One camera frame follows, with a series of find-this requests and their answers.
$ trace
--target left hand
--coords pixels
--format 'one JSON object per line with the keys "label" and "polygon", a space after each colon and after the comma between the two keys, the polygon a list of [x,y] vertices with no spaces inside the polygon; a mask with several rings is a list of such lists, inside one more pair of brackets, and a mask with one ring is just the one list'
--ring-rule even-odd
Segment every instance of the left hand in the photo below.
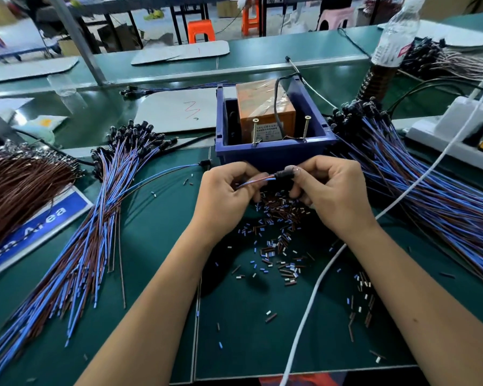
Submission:
{"label": "left hand", "polygon": [[266,176],[267,173],[260,173],[246,162],[232,162],[207,171],[202,176],[190,225],[200,231],[211,246],[216,245],[238,225],[250,200],[261,200],[259,189],[267,184],[258,181],[235,190],[234,183]]}

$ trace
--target forearm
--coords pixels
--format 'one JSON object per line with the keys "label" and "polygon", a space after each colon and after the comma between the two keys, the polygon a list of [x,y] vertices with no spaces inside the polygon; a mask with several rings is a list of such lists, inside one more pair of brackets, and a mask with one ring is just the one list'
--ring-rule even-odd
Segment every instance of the forearm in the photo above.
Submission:
{"label": "forearm", "polygon": [[186,316],[212,245],[190,225],[79,380],[168,385]]}
{"label": "forearm", "polygon": [[431,385],[482,385],[483,323],[378,225],[347,242]]}

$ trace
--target hand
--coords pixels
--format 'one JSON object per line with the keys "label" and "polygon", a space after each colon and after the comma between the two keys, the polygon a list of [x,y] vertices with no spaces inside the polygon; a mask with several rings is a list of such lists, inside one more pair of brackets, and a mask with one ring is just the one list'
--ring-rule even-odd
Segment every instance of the hand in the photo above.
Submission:
{"label": "hand", "polygon": [[197,227],[208,243],[216,245],[238,225],[250,200],[261,200],[259,189],[267,184],[266,181],[258,181],[235,190],[234,183],[265,176],[268,174],[260,173],[246,162],[232,162],[207,171],[202,176],[190,225]]}
{"label": "hand", "polygon": [[315,156],[295,170],[291,198],[315,205],[318,216],[344,242],[377,224],[367,198],[360,163],[353,160]]}

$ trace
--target right hand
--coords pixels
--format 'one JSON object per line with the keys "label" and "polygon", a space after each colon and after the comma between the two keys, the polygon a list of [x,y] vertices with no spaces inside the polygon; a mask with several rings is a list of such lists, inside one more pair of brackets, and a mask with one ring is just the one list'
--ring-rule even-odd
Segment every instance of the right hand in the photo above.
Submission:
{"label": "right hand", "polygon": [[365,177],[357,161],[315,156],[295,167],[291,198],[315,205],[324,225],[344,242],[378,224],[367,197]]}

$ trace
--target pink plastic stool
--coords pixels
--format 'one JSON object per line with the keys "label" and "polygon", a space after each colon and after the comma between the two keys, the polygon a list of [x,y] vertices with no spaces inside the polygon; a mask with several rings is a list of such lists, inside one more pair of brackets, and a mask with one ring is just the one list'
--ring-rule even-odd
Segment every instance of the pink plastic stool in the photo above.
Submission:
{"label": "pink plastic stool", "polygon": [[338,27],[354,27],[354,8],[327,9],[322,12],[317,31],[336,30]]}

